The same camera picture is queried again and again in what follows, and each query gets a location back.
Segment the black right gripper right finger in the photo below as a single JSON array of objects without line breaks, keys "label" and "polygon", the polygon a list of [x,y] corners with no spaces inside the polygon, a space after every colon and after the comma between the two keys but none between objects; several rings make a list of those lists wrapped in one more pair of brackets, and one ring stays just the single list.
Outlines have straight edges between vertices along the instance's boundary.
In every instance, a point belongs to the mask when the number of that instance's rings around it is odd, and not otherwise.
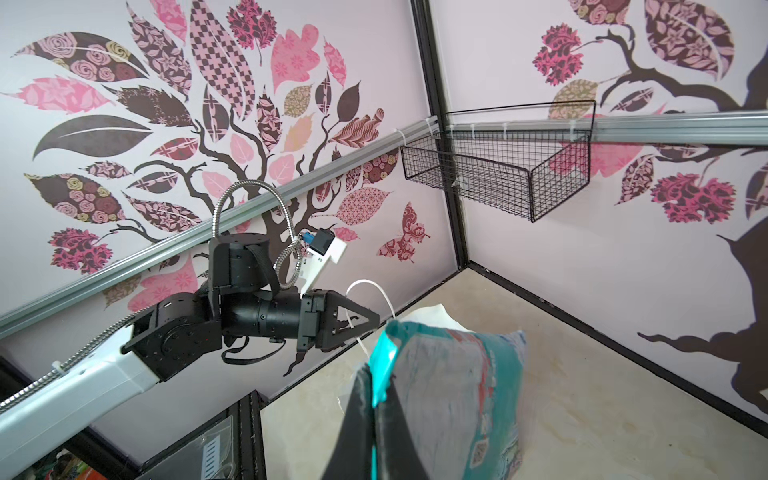
[{"label": "black right gripper right finger", "polygon": [[394,385],[374,409],[377,479],[427,479]]}]

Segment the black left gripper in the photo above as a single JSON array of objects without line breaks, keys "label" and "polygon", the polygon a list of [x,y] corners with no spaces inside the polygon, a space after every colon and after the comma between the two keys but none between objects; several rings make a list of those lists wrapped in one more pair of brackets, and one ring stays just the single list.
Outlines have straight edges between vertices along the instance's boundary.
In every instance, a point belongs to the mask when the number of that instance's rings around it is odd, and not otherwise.
[{"label": "black left gripper", "polygon": [[342,347],[380,324],[376,312],[330,290],[314,290],[301,296],[290,289],[271,300],[256,293],[232,294],[225,296],[221,304],[225,336],[294,339],[299,352],[322,346],[321,331],[329,318],[330,332],[323,336],[324,352]]}]

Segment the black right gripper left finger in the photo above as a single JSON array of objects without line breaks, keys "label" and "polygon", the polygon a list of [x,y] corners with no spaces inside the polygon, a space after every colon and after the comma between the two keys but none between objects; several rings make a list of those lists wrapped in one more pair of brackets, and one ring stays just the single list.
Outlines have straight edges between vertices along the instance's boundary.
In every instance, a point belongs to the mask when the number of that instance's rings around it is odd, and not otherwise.
[{"label": "black right gripper left finger", "polygon": [[361,367],[353,382],[339,435],[323,480],[371,480],[374,476],[375,422],[372,375]]}]

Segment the teal snack bag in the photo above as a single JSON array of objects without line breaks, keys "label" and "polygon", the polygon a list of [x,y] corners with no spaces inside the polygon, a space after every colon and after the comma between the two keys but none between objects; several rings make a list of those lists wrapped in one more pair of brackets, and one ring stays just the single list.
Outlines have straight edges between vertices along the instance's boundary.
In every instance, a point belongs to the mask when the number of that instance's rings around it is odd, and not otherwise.
[{"label": "teal snack bag", "polygon": [[369,362],[373,408],[394,385],[427,479],[511,479],[525,353],[521,331],[391,323]]}]

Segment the floral paper bag white handles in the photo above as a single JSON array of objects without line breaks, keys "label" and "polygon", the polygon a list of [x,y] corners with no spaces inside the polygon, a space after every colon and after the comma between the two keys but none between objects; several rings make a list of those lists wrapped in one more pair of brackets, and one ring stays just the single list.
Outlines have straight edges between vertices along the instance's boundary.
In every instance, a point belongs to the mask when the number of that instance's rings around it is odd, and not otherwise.
[{"label": "floral paper bag white handles", "polygon": [[392,321],[410,321],[433,327],[467,331],[464,325],[448,313],[444,301],[433,298],[444,285],[445,283],[438,284],[414,298],[410,303],[396,308],[388,291],[378,283],[369,279],[353,281],[347,287],[345,296],[380,315],[379,325],[373,331],[355,338],[356,349],[364,355],[364,362],[370,359],[385,325]]}]

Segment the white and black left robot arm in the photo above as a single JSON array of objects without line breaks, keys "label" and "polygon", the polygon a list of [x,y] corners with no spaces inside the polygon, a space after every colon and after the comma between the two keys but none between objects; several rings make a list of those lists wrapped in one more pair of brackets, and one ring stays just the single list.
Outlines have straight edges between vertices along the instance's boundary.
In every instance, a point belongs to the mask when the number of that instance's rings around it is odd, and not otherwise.
[{"label": "white and black left robot arm", "polygon": [[301,285],[283,287],[262,234],[216,236],[209,277],[195,292],[171,295],[130,315],[1,405],[1,475],[12,478],[98,418],[201,357],[217,352],[243,366],[253,338],[298,355],[324,352],[379,327],[377,313],[347,296],[314,287],[345,245],[331,231],[308,236]]}]

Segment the black base frame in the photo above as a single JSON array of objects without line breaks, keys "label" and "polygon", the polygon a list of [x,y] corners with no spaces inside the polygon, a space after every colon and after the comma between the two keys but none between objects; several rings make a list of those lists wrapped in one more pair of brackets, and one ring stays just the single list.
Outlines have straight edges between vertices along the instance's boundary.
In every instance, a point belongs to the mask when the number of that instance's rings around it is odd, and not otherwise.
[{"label": "black base frame", "polygon": [[11,479],[51,452],[67,448],[93,468],[85,478],[200,479],[203,444],[220,436],[222,470],[214,479],[264,479],[266,461],[260,411],[264,398],[252,391],[145,462],[140,469],[107,449],[90,424],[112,410],[103,393],[89,403],[80,394],[24,407],[29,418],[10,411],[1,415],[1,477]]}]

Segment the aluminium rail left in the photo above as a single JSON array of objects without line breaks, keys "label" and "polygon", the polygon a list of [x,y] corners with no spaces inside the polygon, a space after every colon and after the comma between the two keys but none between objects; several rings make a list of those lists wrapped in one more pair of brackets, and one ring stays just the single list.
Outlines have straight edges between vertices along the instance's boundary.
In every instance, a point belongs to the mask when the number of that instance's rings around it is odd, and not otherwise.
[{"label": "aluminium rail left", "polygon": [[[277,191],[285,200],[296,198],[410,140],[435,132],[437,126],[436,116],[417,121],[334,162],[317,167],[279,187]],[[205,220],[182,233],[119,260],[90,277],[12,310],[1,317],[1,336],[6,338],[14,335],[174,255],[200,245],[208,241],[212,233],[212,221]]]}]

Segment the aluminium rail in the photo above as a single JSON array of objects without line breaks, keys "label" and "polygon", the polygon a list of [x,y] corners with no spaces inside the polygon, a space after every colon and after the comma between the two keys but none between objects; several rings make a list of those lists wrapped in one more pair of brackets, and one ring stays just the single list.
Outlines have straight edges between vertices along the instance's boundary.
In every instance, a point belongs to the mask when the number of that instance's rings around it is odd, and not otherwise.
[{"label": "aluminium rail", "polygon": [[481,131],[510,133],[514,130],[589,130],[599,143],[701,144],[736,147],[767,145],[765,111],[680,113],[647,116],[607,116],[578,120],[529,120],[457,123],[450,133]]},{"label": "aluminium rail", "polygon": [[[277,191],[285,200],[296,198],[410,140],[435,132],[437,126],[436,116],[417,121],[334,162],[317,167],[279,187]],[[1,336],[6,338],[14,335],[174,255],[200,245],[208,241],[212,233],[212,221],[205,220],[182,233],[119,260],[90,277],[12,310],[1,317]]]}]

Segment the aluminium rail back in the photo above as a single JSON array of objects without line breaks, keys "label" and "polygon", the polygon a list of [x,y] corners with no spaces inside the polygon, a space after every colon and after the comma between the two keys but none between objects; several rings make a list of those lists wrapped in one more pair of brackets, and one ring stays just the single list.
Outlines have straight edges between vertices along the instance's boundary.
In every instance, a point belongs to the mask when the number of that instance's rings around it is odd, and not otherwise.
[{"label": "aluminium rail back", "polygon": [[529,120],[457,123],[450,133],[481,131],[510,133],[514,130],[589,130],[599,143],[701,144],[736,147],[767,145],[765,111],[680,113],[647,116],[607,116],[578,120]]}]

